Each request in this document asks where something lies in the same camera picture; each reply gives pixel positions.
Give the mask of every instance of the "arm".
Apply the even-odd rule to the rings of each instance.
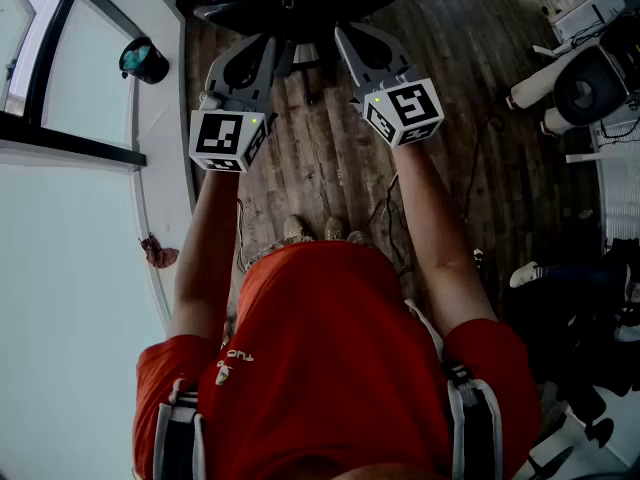
[[[393,150],[409,233],[441,336],[478,318],[496,320],[462,222],[422,143]]]
[[[178,260],[167,338],[191,334],[222,343],[236,240],[238,180],[238,174],[207,172]]]

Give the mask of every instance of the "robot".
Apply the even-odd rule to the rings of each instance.
[[[444,119],[435,87],[395,37],[347,22],[336,25],[335,42],[355,84],[351,103],[390,147],[433,136]],[[275,37],[257,34],[211,65],[189,133],[189,155],[204,170],[250,169],[277,117],[271,84],[281,53]]]

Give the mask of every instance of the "red t-shirt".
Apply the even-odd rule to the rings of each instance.
[[[444,343],[447,358],[495,392],[511,478],[539,428],[525,346],[489,320],[460,325]],[[177,378],[185,388],[199,383],[207,478],[278,478],[303,457],[328,458],[341,472],[396,462],[451,475],[446,380],[380,252],[312,242],[265,257],[242,287],[236,335],[217,348],[178,336],[140,356],[134,460],[142,478],[152,478],[158,404]],[[228,377],[218,386],[221,361]]]

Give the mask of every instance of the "shirt sleeve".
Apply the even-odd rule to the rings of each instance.
[[[496,395],[502,419],[504,478],[527,460],[540,431],[540,402],[529,369],[527,349],[505,324],[471,320],[444,340],[445,358],[464,364]]]
[[[133,423],[133,461],[140,478],[153,477],[158,406],[167,403],[176,379],[184,379],[184,389],[196,384],[208,364],[217,356],[209,340],[198,336],[175,336],[140,355],[136,416]]]

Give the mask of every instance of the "crumpled red object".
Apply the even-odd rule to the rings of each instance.
[[[160,247],[160,242],[152,234],[149,238],[142,240],[140,246],[147,254],[147,261],[156,268],[167,268],[173,265],[178,259],[178,250]]]

